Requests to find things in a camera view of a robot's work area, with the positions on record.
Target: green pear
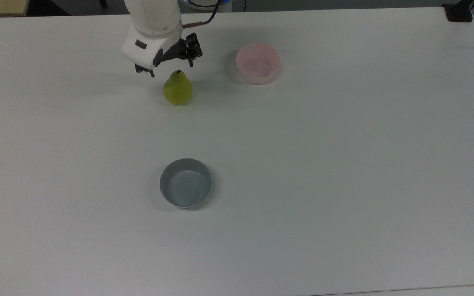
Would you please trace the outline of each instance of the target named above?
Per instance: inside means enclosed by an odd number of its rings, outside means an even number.
[[[162,92],[164,97],[173,105],[182,105],[188,102],[193,91],[190,79],[180,70],[171,73],[169,79],[164,83]]]

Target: white table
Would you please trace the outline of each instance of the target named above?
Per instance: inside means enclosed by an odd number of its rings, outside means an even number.
[[[184,15],[184,22],[207,15]],[[129,16],[0,19],[0,295],[304,296],[474,284],[474,22],[235,13],[156,78]],[[234,58],[264,41],[278,79]],[[161,94],[171,71],[188,106]],[[173,160],[214,175],[179,210]]]

